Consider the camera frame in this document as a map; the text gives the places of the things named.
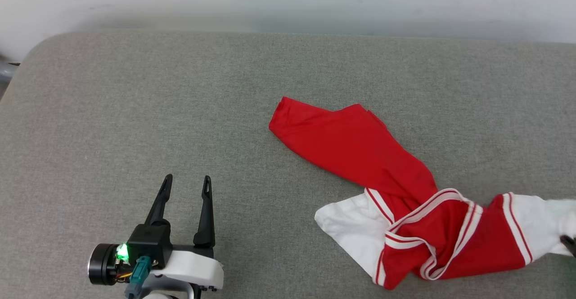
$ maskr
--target gray fabric surface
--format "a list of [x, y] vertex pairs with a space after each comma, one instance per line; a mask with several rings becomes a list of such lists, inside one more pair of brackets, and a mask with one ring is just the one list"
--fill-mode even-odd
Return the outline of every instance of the gray fabric surface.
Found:
[[576, 198], [576, 47], [356, 36], [72, 33], [41, 43], [0, 102], [0, 289], [6, 298], [122, 298], [92, 286], [99, 242], [141, 223], [174, 174], [172, 241], [192, 242], [212, 176], [209, 298], [573, 298], [576, 260], [373, 285], [313, 216], [362, 192], [267, 129], [282, 95], [361, 103], [434, 173], [487, 204], [513, 191]]

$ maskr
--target red sleeve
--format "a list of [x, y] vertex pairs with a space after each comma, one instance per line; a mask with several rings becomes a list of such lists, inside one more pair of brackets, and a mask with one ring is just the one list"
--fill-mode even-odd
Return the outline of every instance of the red sleeve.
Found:
[[393, 220], [438, 191], [428, 168], [359, 104], [328, 111], [284, 97], [269, 129], [311, 163], [377, 190], [393, 212]]

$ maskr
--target white fabric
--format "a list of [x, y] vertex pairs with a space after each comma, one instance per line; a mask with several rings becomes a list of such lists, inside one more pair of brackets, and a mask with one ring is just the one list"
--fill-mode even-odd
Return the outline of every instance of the white fabric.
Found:
[[372, 279], [390, 227], [366, 193], [318, 209], [314, 219]]
[[527, 246], [536, 260], [546, 253], [570, 255], [560, 236], [576, 236], [576, 201], [548, 200], [538, 196], [515, 195], [512, 212]]

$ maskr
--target green led light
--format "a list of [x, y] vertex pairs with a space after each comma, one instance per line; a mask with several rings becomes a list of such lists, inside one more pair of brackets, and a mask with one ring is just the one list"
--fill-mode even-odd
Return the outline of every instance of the green led light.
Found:
[[118, 260], [123, 260], [124, 262], [129, 262], [128, 261], [128, 246], [126, 245], [126, 243], [118, 246], [118, 249], [116, 251], [116, 258]]

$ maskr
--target robotic arm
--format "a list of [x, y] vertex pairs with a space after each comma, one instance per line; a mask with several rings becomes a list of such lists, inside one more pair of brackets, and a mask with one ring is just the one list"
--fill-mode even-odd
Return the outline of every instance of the robotic arm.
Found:
[[164, 207], [170, 199], [172, 175], [164, 178], [146, 221], [123, 244], [99, 244], [88, 262], [94, 285], [127, 283], [127, 299], [173, 299], [155, 290], [182, 291], [187, 299], [200, 299], [202, 291], [224, 286], [224, 270], [214, 260], [212, 181], [204, 178], [202, 213], [194, 245], [173, 245]]

